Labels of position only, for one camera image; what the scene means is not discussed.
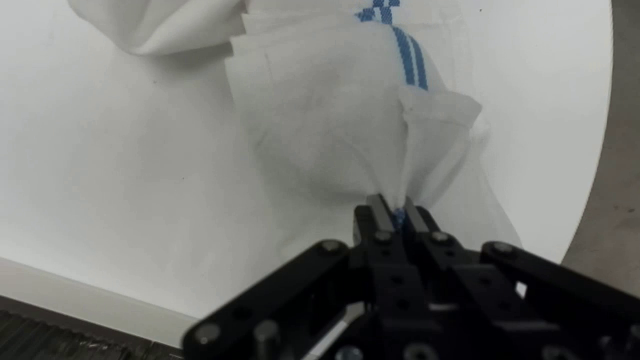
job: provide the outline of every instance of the white backdrop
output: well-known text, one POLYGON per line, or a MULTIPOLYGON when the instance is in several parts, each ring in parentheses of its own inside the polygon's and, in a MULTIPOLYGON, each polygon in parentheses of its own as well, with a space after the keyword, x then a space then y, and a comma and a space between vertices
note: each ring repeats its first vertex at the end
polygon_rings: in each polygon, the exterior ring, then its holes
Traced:
MULTIPOLYGON (((611 2, 461 8, 488 178, 529 248, 560 260, 606 127, 611 2)), ((256 280, 265 200, 225 47, 135 58, 63 0, 6 2, 0 44, 0 256, 193 315, 256 280)))

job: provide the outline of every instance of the white cloth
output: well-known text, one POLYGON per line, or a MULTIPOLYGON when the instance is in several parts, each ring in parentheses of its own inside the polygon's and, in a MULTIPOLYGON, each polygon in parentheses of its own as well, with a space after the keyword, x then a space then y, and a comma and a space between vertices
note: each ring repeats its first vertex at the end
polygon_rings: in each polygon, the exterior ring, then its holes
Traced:
POLYGON ((85 20, 135 53, 172 53, 243 33, 243 0, 69 0, 85 20))
MULTIPOLYGON (((487 223, 475 222, 475 211, 450 211, 461 201, 448 184, 459 184, 456 170, 466 163, 468 132, 480 106, 444 92, 429 58, 430 92, 419 83, 408 87, 392 26, 354 21, 323 30, 319 23, 239 37, 236 56, 226 63, 235 102, 281 217, 284 254, 297 254, 319 238, 350 239, 353 208, 379 192, 392 208, 407 196, 438 205, 436 211, 455 216, 448 222, 452 230, 475 233, 472 239, 516 239, 497 201, 491 201, 498 208, 491 210, 497 217, 487 223)), ((487 211, 485 196, 493 192, 463 201, 468 210, 487 211)))

